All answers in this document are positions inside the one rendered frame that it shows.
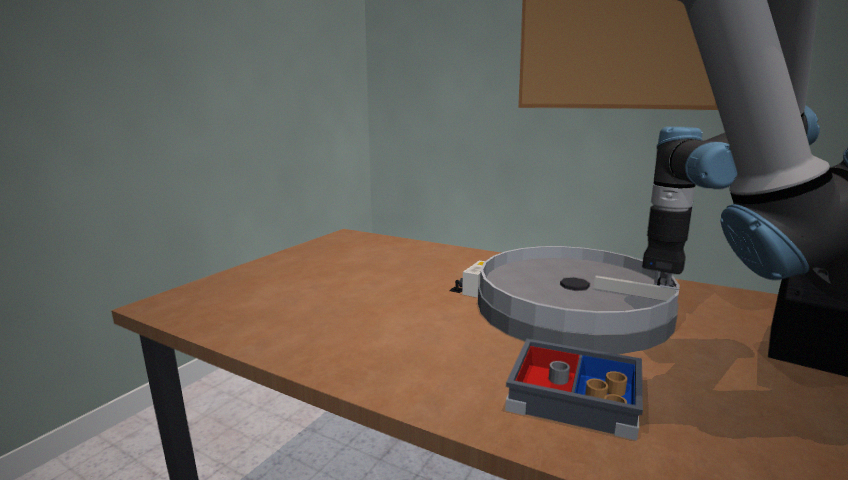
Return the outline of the red and blue divided bin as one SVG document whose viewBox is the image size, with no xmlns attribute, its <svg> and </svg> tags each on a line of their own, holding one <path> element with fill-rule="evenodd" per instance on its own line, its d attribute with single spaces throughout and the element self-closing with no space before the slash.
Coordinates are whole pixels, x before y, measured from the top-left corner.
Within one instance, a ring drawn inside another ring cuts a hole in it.
<svg viewBox="0 0 848 480">
<path fill-rule="evenodd" d="M 549 381 L 553 361 L 570 366 L 568 383 Z M 627 403 L 585 395 L 589 379 L 605 381 L 611 371 L 627 376 L 622 396 Z M 526 339 L 506 387 L 505 411 L 638 438 L 638 415 L 643 412 L 642 358 Z"/>
</svg>

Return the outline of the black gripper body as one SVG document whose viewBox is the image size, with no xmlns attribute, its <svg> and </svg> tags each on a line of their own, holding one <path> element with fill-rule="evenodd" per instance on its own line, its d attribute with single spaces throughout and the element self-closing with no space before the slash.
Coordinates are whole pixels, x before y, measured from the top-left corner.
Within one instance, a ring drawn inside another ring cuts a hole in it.
<svg viewBox="0 0 848 480">
<path fill-rule="evenodd" d="M 643 268 L 672 274 L 683 272 L 683 248 L 688 239 L 694 192 L 695 187 L 679 189 L 653 184 Z"/>
</svg>

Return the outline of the bronze bushing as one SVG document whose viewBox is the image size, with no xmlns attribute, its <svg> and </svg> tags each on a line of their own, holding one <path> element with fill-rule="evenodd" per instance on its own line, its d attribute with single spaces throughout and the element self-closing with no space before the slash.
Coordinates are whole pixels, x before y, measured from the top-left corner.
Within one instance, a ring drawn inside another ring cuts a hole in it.
<svg viewBox="0 0 848 480">
<path fill-rule="evenodd" d="M 623 380 L 623 381 L 621 381 Z M 608 384 L 608 394 L 625 395 L 627 376 L 623 373 L 611 371 L 606 374 L 605 382 Z"/>
<path fill-rule="evenodd" d="M 590 385 L 589 385 L 590 384 Z M 585 395 L 604 398 L 608 392 L 608 384 L 600 379 L 589 379 L 586 382 Z"/>
<path fill-rule="evenodd" d="M 612 401 L 617 401 L 617 402 L 622 402 L 622 403 L 627 403 L 627 401 L 626 401 L 626 399 L 625 399 L 625 398 L 623 398 L 622 396 L 619 396 L 619 395 L 615 395 L 615 394 L 609 394 L 609 395 L 606 395 L 606 396 L 604 397 L 604 399 L 608 399 L 608 400 L 612 400 Z"/>
</svg>

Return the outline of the grey round turntable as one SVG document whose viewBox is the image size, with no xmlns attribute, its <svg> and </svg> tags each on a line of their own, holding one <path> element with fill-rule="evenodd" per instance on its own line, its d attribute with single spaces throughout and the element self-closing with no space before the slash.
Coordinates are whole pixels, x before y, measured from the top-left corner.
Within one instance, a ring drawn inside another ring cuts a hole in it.
<svg viewBox="0 0 848 480">
<path fill-rule="evenodd" d="M 680 285 L 673 276 L 675 287 L 654 285 L 642 264 L 590 248 L 520 248 L 479 260 L 449 291 L 477 297 L 492 326 L 522 341 L 625 354 L 666 342 L 676 327 Z"/>
</svg>

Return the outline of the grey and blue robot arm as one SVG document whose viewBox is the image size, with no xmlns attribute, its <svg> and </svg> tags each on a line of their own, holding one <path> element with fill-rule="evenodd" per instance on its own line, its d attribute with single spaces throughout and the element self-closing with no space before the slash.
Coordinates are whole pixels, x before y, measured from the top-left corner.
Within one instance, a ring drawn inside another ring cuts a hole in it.
<svg viewBox="0 0 848 480">
<path fill-rule="evenodd" d="M 703 141 L 699 128 L 661 129 L 653 184 L 730 186 L 721 226 L 750 270 L 806 273 L 848 303 L 848 148 L 830 167 L 809 147 L 820 132 L 805 106 L 818 0 L 678 1 L 725 133 Z"/>
</svg>

